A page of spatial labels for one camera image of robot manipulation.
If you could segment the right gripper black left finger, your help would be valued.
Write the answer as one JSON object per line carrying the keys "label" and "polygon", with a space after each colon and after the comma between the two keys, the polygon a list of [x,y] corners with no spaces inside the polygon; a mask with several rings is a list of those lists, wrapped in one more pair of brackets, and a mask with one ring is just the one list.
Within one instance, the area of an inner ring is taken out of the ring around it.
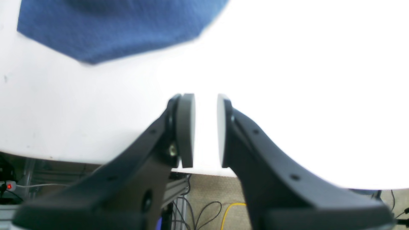
{"label": "right gripper black left finger", "polygon": [[193,166],[195,96],[177,94],[114,160],[58,192],[25,202],[13,230],[153,230],[173,168]]}

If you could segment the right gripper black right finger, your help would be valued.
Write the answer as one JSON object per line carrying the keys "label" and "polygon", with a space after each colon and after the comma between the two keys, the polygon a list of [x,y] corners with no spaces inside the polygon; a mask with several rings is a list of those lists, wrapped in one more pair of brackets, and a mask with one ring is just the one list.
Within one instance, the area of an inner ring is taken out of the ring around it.
{"label": "right gripper black right finger", "polygon": [[314,175],[218,95],[220,162],[238,177],[254,230],[390,230],[389,208]]}

